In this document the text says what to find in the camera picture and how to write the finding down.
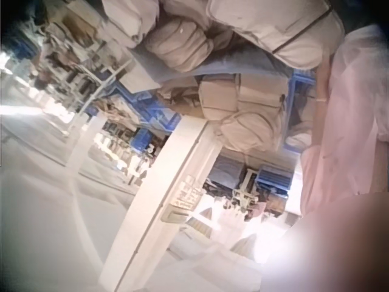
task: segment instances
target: beige bag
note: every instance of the beige bag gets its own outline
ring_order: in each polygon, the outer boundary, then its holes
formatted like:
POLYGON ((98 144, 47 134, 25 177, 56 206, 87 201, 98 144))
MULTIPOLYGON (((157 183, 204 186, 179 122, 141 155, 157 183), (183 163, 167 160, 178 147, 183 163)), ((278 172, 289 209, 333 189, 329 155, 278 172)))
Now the beige bag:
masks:
POLYGON ((122 36, 128 47, 136 47, 155 26, 159 16, 158 0, 103 0, 104 11, 109 17, 107 32, 122 44, 122 36))
POLYGON ((207 120, 221 120, 238 111, 233 75, 210 75, 200 83, 199 97, 207 120))
POLYGON ((233 41, 233 31, 210 19, 206 13, 208 0, 161 0, 164 10, 195 22, 213 40, 213 50, 225 49, 233 41))
POLYGON ((252 148, 261 151, 274 148, 279 128, 279 120, 266 113, 240 111, 222 120, 219 130, 227 148, 245 152, 252 148))
POLYGON ((164 10, 175 16, 190 19, 198 24, 203 30, 207 31, 212 26, 210 19, 205 10, 208 0, 160 0, 164 6, 164 10))
POLYGON ((154 30, 146 39, 146 49, 177 71, 188 72, 212 52, 212 40, 192 21, 176 18, 154 30))
POLYGON ((279 108, 281 96, 287 96, 289 80, 286 77, 240 74, 236 79, 240 102, 279 108))
POLYGON ((297 69, 318 66, 323 48, 333 53, 344 37, 326 0, 209 0, 207 14, 297 69))

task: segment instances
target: beige sack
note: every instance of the beige sack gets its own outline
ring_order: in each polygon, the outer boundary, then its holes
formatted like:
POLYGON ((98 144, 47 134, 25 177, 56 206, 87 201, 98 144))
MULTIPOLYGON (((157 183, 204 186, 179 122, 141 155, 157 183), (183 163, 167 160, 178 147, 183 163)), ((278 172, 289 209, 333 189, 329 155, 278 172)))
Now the beige sack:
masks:
POLYGON ((161 0, 164 10, 195 22, 213 40, 213 50, 225 49, 233 40, 233 31, 210 19, 206 13, 208 0, 161 0))
POLYGON ((212 52, 212 40, 192 21, 173 19, 154 30, 146 39, 146 49, 177 71, 188 72, 212 52))
POLYGON ((108 31, 122 43, 121 34, 129 36, 128 47, 135 47, 155 26, 159 16, 158 0, 103 0, 104 11, 111 23, 108 31))
POLYGON ((221 120, 238 111, 237 91, 232 75, 216 75, 203 79, 199 97, 207 120, 221 120))
POLYGON ((209 0, 207 14, 297 69, 318 66, 323 48, 335 52, 344 37, 343 24, 326 0, 209 0))
POLYGON ((287 96, 289 80, 286 77, 240 74, 237 75, 237 80, 240 102, 279 108, 282 103, 281 96, 287 96))
POLYGON ((225 146, 230 145, 232 150, 245 152, 257 148, 265 151, 276 146, 277 119, 272 119, 265 112, 240 111, 222 120, 219 129, 226 140, 225 146))

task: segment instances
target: blue shelf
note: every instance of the blue shelf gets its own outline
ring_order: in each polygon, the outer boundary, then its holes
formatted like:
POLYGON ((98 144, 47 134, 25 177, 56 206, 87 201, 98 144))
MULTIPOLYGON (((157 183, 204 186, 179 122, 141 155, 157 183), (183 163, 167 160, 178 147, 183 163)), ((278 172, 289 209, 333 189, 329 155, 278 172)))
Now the blue shelf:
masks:
POLYGON ((289 81, 289 92, 286 98, 286 123, 285 128, 283 132, 283 147, 286 150, 295 152, 295 153, 301 153, 300 149, 297 149, 295 147, 292 147, 285 143, 286 135, 289 129, 289 120, 291 118, 292 113, 292 107, 296 92, 297 83, 305 83, 312 86, 316 85, 316 78, 313 71, 304 71, 304 70, 295 70, 293 73, 293 76, 291 77, 289 81))
MULTIPOLYGON (((104 80, 111 73, 105 71, 96 75, 104 80)), ((107 97, 114 94, 120 94, 131 109, 138 114, 141 125, 170 133, 181 120, 180 114, 167 108, 149 91, 130 93, 120 82, 116 81, 107 97)))

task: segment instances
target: white pillar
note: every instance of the white pillar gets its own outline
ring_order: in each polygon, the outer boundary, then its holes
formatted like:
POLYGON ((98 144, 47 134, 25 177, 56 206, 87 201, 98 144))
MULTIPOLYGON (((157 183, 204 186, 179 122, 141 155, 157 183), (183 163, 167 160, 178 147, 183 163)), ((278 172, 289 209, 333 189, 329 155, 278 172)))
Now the white pillar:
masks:
MULTIPOLYGON (((203 185, 221 147, 205 120, 182 118, 149 170, 114 240, 99 280, 107 291, 144 287, 188 214, 171 203, 178 202, 182 186, 190 178, 197 186, 203 185)), ((193 198, 191 192, 188 194, 186 198, 193 198)))
POLYGON ((96 134, 103 128, 106 121, 106 116, 101 112, 91 119, 88 129, 82 133, 67 160, 66 167, 68 167, 70 172, 77 173, 79 171, 94 142, 96 134))
POLYGON ((76 123, 74 124, 74 127, 72 128, 71 132, 69 133, 67 137, 66 144, 69 148, 72 148, 74 144, 76 143, 78 137, 81 135, 81 129, 83 125, 86 124, 88 121, 89 116, 87 114, 82 114, 79 119, 77 119, 76 123))

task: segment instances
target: blue crate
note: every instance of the blue crate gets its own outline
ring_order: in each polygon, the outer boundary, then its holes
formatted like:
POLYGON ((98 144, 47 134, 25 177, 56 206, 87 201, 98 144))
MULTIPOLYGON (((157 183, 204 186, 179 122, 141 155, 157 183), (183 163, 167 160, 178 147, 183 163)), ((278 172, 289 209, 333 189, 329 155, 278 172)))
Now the blue crate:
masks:
POLYGON ((141 128, 131 140, 130 145, 135 152, 141 154, 145 152, 152 138, 152 132, 147 129, 141 128))
POLYGON ((316 85, 316 78, 315 74, 311 70, 298 70, 295 69, 293 76, 291 77, 289 81, 289 92, 286 98, 286 124, 283 131, 283 147, 286 150, 295 152, 295 153, 301 153, 299 149, 296 149, 295 147, 292 147, 285 143, 286 135, 289 129, 289 120, 291 118, 291 112, 296 92, 297 83, 305 83, 312 86, 316 85))
POLYGON ((288 191, 291 189, 294 172, 277 169, 269 165, 263 165, 255 178, 257 187, 267 184, 278 189, 288 191))

